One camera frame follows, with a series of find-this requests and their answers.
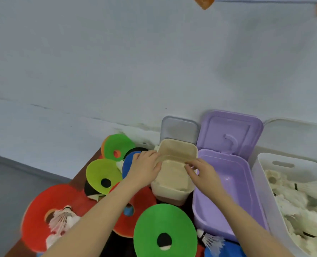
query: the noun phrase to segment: green foam ring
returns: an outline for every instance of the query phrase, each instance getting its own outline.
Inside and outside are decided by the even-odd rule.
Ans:
[[[122,180],[122,174],[116,166],[116,162],[110,159],[98,159],[92,161],[86,168],[88,183],[101,194],[108,194],[111,188]],[[102,186],[102,180],[111,181],[109,187]]]
[[[124,158],[125,154],[135,148],[135,144],[125,134],[110,135],[105,141],[104,145],[104,158],[120,161]],[[119,157],[114,156],[114,152],[120,152]]]
[[[160,234],[172,239],[169,250],[157,245]],[[190,218],[180,208],[157,204],[146,209],[139,217],[134,232],[134,247],[138,257],[195,257],[198,239]]]

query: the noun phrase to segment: person's left hand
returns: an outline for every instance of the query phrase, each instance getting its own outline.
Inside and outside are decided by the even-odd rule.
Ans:
[[[149,185],[161,170],[162,162],[156,163],[160,154],[154,150],[142,151],[132,158],[132,165],[125,180],[138,190]]]

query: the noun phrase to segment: beige bin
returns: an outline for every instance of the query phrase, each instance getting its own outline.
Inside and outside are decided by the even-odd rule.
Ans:
[[[157,151],[162,169],[151,183],[152,191],[158,200],[181,206],[195,187],[184,168],[185,161],[196,159],[198,149],[189,142],[164,139]]]

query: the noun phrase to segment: purple plastic container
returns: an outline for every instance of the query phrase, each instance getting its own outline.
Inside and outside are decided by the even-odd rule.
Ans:
[[[255,116],[213,111],[203,119],[197,147],[198,157],[215,168],[234,201],[268,230],[247,162],[262,131],[263,123]],[[237,242],[223,214],[197,188],[192,208],[197,228]]]

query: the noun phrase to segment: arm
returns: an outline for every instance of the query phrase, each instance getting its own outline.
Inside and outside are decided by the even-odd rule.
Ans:
[[[43,257],[99,257],[124,207],[141,188],[149,185],[161,170],[155,165],[159,154],[135,154],[127,177],[86,213]]]
[[[214,168],[203,159],[186,162],[197,188],[223,213],[247,257],[293,257],[290,251],[237,205],[222,186]],[[199,169],[199,175],[193,169]]]

